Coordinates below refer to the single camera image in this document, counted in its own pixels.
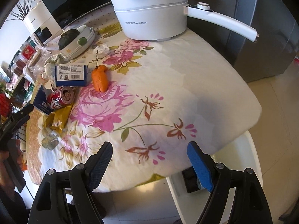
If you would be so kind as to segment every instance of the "box barcode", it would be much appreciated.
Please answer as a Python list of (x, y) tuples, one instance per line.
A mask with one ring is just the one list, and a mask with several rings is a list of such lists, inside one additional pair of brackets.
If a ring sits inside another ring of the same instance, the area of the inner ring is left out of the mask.
[(72, 75), (72, 79), (80, 79), (80, 75)]

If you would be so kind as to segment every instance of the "blue carton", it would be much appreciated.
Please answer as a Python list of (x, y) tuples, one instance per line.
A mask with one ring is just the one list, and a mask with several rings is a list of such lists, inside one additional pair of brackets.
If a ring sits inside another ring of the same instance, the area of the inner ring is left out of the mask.
[(46, 93), (44, 91), (44, 87), (41, 86), (37, 91), (35, 99), (33, 101), (33, 106), (36, 107), (39, 111), (49, 115), (54, 110), (50, 108), (47, 103)]
[(87, 85), (88, 65), (67, 63), (55, 66), (56, 87), (85, 87)]

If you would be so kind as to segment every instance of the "floral tablecloth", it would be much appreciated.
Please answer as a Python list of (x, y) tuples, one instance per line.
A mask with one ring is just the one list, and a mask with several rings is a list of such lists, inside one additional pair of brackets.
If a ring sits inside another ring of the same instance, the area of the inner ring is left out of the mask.
[(38, 111), (31, 115), (27, 159), (37, 184), (49, 168), (71, 169), (109, 141), (113, 156), (96, 191), (129, 189), (190, 167), (188, 142), (213, 154), (258, 121), (261, 106), (254, 94), (202, 38), (187, 29), (165, 42), (135, 41), (124, 35), (112, 9), (72, 25), (88, 23), (98, 33), (73, 60), (88, 63), (89, 81), (93, 48), (110, 47), (99, 60), (110, 68), (108, 91), (98, 93), (92, 83), (81, 88), (61, 134), (42, 129), (45, 116)]

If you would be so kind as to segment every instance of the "carrot stem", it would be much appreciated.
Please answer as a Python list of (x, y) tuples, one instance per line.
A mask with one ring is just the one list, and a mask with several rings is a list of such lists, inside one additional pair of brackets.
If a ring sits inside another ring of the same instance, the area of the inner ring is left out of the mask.
[(96, 59), (97, 60), (97, 67), (96, 68), (98, 68), (98, 52), (99, 51), (97, 50), (97, 59)]

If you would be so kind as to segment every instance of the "stainless steel refrigerator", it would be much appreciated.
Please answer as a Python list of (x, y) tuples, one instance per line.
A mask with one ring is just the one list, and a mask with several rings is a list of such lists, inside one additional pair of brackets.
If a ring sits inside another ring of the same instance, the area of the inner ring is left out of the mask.
[(246, 82), (283, 73), (298, 52), (299, 26), (282, 0), (189, 0), (254, 27), (252, 43), (217, 25), (188, 18), (187, 26), (210, 43)]

